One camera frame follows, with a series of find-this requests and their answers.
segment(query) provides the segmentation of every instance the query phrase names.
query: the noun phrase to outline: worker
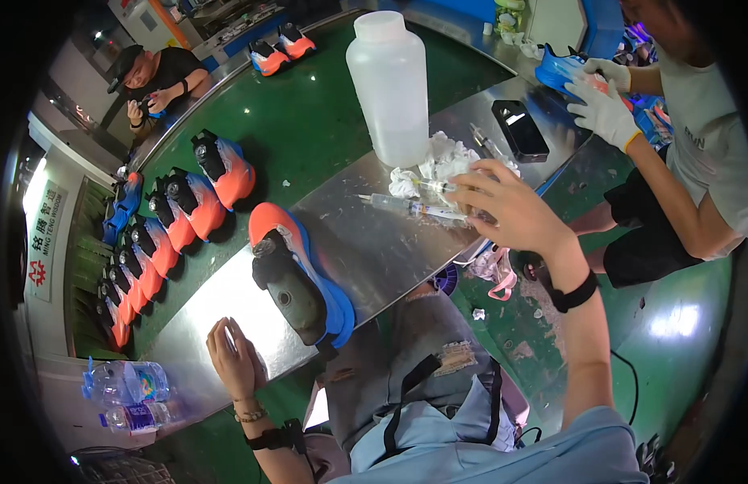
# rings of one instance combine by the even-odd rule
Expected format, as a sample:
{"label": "worker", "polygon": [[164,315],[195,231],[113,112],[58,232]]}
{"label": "worker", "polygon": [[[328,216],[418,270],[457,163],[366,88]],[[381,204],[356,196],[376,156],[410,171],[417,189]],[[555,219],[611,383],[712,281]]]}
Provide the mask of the worker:
{"label": "worker", "polygon": [[[602,72],[608,95],[580,81],[565,85],[586,104],[568,105],[578,115],[575,124],[635,164],[624,184],[570,223],[577,236],[617,225],[633,228],[587,256],[592,270],[607,273],[616,288],[726,257],[748,237],[748,143],[708,45],[672,0],[621,5],[631,22],[642,22],[654,37],[659,62],[625,67],[589,59],[585,71]],[[657,154],[620,92],[664,96],[673,142]],[[537,268],[528,269],[537,276]]]}
{"label": "worker", "polygon": [[[327,364],[330,428],[352,471],[332,482],[648,482],[638,470],[632,430],[613,408],[605,311],[576,235],[501,162],[480,160],[472,168],[499,181],[460,175],[452,181],[483,193],[447,198],[493,215],[503,228],[468,220],[499,246],[541,254],[562,291],[554,301],[565,312],[562,431],[515,448],[500,366],[449,298],[423,284],[394,307],[390,360],[369,322]],[[275,427],[254,396],[265,381],[261,364],[237,323],[214,324],[207,348],[266,477],[272,484],[313,482],[305,458],[273,438]]]}
{"label": "worker", "polygon": [[205,66],[188,50],[167,47],[157,53],[129,46],[121,51],[110,69],[113,81],[108,94],[124,84],[127,88],[129,129],[138,138],[145,137],[153,127],[141,103],[147,102],[148,113],[178,111],[189,97],[200,98],[211,86]]}

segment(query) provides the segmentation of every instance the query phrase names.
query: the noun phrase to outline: cotton work glove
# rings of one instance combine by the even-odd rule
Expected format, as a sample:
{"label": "cotton work glove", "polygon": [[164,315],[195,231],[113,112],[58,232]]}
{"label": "cotton work glove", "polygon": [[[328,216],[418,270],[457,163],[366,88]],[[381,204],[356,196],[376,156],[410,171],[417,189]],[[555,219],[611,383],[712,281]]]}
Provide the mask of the cotton work glove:
{"label": "cotton work glove", "polygon": [[577,115],[574,119],[579,128],[590,129],[608,144],[627,153],[627,145],[640,133],[635,118],[619,96],[613,80],[608,81],[608,94],[574,79],[565,84],[565,89],[586,103],[568,104],[568,112]]}
{"label": "cotton work glove", "polygon": [[627,66],[622,66],[607,59],[589,59],[584,64],[584,72],[595,73],[602,71],[606,81],[614,81],[618,92],[630,92],[631,75]]}

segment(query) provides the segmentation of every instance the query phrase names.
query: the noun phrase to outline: ripped jeans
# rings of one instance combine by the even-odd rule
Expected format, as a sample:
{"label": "ripped jeans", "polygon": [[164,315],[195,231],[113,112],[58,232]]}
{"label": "ripped jeans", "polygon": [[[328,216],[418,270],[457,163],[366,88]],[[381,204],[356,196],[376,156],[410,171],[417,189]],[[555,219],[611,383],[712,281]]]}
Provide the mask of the ripped jeans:
{"label": "ripped jeans", "polygon": [[441,367],[410,391],[404,403],[426,401],[452,418],[471,388],[472,376],[490,389],[489,353],[442,291],[404,298],[393,308],[390,350],[374,321],[356,329],[326,366],[330,428],[350,452],[360,438],[393,412],[404,376],[429,354]]}

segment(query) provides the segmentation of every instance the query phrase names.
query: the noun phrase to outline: black t-shirt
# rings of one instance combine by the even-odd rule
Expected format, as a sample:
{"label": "black t-shirt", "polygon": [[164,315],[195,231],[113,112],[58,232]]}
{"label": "black t-shirt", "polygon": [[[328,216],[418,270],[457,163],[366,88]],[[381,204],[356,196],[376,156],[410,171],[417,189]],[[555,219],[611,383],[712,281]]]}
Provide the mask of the black t-shirt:
{"label": "black t-shirt", "polygon": [[[190,50],[180,47],[167,47],[160,51],[159,67],[156,74],[142,88],[128,89],[127,96],[130,100],[142,101],[148,94],[159,89],[168,89],[184,80],[196,69],[205,69],[205,66],[191,53]],[[188,99],[189,94],[179,96],[170,102],[166,110],[172,111],[178,104]]]}

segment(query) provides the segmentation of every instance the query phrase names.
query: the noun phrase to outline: black shorts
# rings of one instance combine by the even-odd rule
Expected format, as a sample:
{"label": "black shorts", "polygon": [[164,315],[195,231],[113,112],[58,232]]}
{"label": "black shorts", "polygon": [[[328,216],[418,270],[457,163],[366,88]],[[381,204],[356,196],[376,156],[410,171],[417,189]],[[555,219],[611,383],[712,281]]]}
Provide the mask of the black shorts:
{"label": "black shorts", "polygon": [[[669,145],[659,150],[662,161],[668,148]],[[604,196],[611,204],[613,220],[621,227],[634,229],[609,244],[602,258],[613,287],[659,280],[702,262],[683,247],[637,168],[623,185],[606,191]]]}

